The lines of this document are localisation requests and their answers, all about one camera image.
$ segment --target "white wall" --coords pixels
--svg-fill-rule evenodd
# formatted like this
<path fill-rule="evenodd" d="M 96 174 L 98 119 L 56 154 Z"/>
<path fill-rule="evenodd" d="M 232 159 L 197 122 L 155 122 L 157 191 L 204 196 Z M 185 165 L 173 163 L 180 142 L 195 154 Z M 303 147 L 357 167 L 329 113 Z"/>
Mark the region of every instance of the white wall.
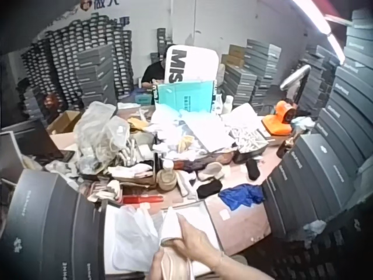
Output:
<path fill-rule="evenodd" d="M 88 12 L 77 8 L 67 19 L 54 22 L 46 30 L 56 30 L 75 19 L 88 19 L 92 12 L 110 18 L 130 17 L 134 78 L 143 75 L 150 53 L 157 52 L 156 29 L 166 27 L 175 44 L 211 48 L 219 57 L 230 44 L 246 45 L 246 39 L 273 43 L 282 48 L 275 83 L 280 83 L 304 53 L 308 41 L 326 40 L 307 28 L 291 8 L 291 0 L 117 0 L 119 5 Z"/>
<path fill-rule="evenodd" d="M 280 83 L 296 65 L 307 44 L 305 23 L 291 9 L 290 0 L 175 0 L 175 43 L 194 36 L 195 46 L 211 48 L 219 57 L 229 45 L 246 46 L 246 39 L 273 43 L 282 48 L 275 83 Z M 188 19 L 194 18 L 195 30 Z"/>

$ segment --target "orange object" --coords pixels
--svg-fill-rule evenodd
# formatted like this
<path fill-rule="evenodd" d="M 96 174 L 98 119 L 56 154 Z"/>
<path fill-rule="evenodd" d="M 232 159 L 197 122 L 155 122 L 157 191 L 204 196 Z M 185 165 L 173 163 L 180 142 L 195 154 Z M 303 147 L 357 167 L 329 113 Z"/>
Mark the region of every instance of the orange object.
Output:
<path fill-rule="evenodd" d="M 276 114 L 266 115 L 262 119 L 262 122 L 270 135 L 288 136 L 292 131 L 290 122 L 294 116 L 294 107 L 285 101 L 280 101 L 276 105 Z"/>
<path fill-rule="evenodd" d="M 147 197 L 141 195 L 123 195 L 122 197 L 123 204 L 158 203 L 163 201 L 164 198 L 161 195 L 150 195 Z"/>

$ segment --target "black sock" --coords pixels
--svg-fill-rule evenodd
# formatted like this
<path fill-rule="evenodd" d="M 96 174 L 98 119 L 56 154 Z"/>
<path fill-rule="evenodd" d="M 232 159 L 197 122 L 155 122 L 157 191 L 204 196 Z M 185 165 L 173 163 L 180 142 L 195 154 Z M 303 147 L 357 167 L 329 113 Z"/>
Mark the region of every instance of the black sock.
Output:
<path fill-rule="evenodd" d="M 258 169 L 258 164 L 256 163 L 255 159 L 249 159 L 246 162 L 247 172 L 249 173 L 249 179 L 252 181 L 256 181 L 261 175 L 261 172 Z"/>
<path fill-rule="evenodd" d="M 199 199 L 204 199 L 210 195 L 217 194 L 220 192 L 223 185 L 219 180 L 212 180 L 211 183 L 200 185 L 197 189 L 197 194 Z"/>

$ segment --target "black shirt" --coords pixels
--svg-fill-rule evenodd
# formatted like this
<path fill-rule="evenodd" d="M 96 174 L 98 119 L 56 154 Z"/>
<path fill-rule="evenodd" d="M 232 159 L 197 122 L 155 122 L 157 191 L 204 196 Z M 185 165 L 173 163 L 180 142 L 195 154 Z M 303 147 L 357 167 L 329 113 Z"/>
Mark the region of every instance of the black shirt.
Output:
<path fill-rule="evenodd" d="M 164 80 L 164 73 L 165 73 L 165 70 L 164 70 L 160 61 L 156 62 L 156 63 L 153 63 L 146 68 L 141 82 L 142 83 L 146 83 L 146 82 L 147 83 L 152 83 L 153 79 Z"/>

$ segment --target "desk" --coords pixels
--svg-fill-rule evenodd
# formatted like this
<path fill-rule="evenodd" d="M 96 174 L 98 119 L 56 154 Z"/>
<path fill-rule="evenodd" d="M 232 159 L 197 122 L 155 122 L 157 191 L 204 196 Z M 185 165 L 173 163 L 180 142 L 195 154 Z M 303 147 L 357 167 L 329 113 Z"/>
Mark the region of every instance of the desk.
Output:
<path fill-rule="evenodd" d="M 124 117 L 125 114 L 119 112 L 118 115 Z M 73 133 L 51 135 L 51 138 L 59 149 L 64 149 L 74 143 Z M 281 161 L 276 156 L 276 151 L 277 147 L 268 147 L 263 153 L 263 159 L 258 164 L 261 176 L 257 181 L 251 181 L 248 178 L 244 164 L 236 165 L 231 163 L 229 166 L 225 166 L 224 172 L 226 176 L 221 181 L 223 189 L 232 188 L 242 183 L 262 184 L 265 178 Z M 150 193 L 157 193 L 157 190 L 152 190 Z M 164 194 L 164 202 L 151 204 L 149 212 L 152 214 L 172 205 L 179 206 L 192 202 L 194 201 L 183 199 L 178 189 L 174 189 Z M 245 250 L 270 234 L 270 226 L 263 204 L 251 207 L 240 206 L 235 211 L 230 211 L 229 207 L 217 195 L 208 197 L 206 204 L 221 245 L 225 253 L 229 256 Z"/>

